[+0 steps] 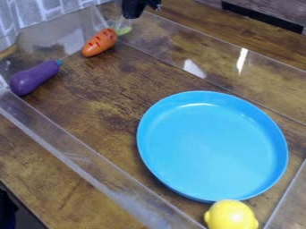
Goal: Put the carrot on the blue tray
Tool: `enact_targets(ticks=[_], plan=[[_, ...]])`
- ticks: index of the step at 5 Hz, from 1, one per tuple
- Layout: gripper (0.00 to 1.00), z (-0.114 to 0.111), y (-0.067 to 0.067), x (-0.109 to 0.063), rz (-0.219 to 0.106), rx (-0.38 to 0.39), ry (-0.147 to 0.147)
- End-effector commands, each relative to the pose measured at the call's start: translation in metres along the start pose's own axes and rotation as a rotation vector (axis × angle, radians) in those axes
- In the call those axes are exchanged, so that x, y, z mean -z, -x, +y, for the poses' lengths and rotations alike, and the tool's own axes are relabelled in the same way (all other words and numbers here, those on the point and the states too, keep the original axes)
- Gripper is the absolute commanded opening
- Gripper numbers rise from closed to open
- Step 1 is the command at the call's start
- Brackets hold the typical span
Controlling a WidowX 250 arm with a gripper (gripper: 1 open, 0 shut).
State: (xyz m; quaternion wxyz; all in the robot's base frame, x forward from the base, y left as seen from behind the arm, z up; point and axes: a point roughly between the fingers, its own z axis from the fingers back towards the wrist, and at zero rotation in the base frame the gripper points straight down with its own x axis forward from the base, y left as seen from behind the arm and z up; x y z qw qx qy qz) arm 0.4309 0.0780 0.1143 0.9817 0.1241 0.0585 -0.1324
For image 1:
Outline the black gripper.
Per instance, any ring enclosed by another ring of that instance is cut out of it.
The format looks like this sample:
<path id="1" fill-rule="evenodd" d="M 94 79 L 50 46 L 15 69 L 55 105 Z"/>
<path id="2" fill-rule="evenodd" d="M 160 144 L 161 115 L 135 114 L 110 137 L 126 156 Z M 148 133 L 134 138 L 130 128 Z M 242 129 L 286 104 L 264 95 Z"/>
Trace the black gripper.
<path id="1" fill-rule="evenodd" d="M 162 0 L 148 0 L 148 5 L 161 11 L 164 4 Z M 145 11 L 145 0 L 122 0 L 122 14 L 126 19 L 138 19 Z"/>

